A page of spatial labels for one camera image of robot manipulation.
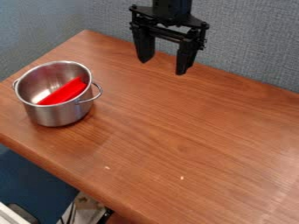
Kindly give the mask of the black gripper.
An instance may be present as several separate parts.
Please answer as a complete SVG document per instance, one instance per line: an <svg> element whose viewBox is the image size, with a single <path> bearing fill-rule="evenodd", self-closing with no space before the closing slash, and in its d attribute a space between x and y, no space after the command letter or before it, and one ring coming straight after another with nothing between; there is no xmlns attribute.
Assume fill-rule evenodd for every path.
<svg viewBox="0 0 299 224"><path fill-rule="evenodd" d="M151 6L133 5L131 30L139 60L155 56L155 37L182 42L177 53L177 74L186 74L198 49L206 45L210 24L193 15L193 0L153 0Z"/></svg>

